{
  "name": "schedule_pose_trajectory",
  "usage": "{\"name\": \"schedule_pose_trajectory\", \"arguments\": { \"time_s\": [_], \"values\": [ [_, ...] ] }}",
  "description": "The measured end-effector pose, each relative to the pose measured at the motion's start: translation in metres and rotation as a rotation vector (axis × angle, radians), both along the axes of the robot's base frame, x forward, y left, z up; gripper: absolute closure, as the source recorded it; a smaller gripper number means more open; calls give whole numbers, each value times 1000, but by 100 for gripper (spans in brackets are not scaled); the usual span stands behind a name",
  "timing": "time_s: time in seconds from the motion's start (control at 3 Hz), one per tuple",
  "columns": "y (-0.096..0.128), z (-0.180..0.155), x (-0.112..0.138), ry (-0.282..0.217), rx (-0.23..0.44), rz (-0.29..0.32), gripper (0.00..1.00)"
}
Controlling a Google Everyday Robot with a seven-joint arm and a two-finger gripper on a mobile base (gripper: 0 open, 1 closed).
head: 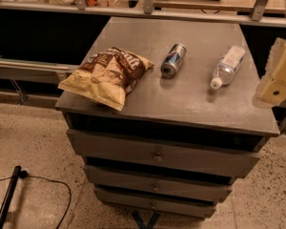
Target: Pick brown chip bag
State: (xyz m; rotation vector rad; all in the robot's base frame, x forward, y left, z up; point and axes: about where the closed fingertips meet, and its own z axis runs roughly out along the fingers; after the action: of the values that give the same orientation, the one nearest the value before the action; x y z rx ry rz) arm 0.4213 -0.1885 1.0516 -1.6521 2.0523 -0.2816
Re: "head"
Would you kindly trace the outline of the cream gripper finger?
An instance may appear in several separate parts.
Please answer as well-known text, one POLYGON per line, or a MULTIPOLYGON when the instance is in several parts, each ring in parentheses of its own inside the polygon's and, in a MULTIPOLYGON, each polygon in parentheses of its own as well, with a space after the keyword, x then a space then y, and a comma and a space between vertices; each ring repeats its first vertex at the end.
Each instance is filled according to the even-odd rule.
POLYGON ((286 100, 286 39, 276 39, 265 70, 256 86, 252 102, 257 108, 270 109, 286 100))

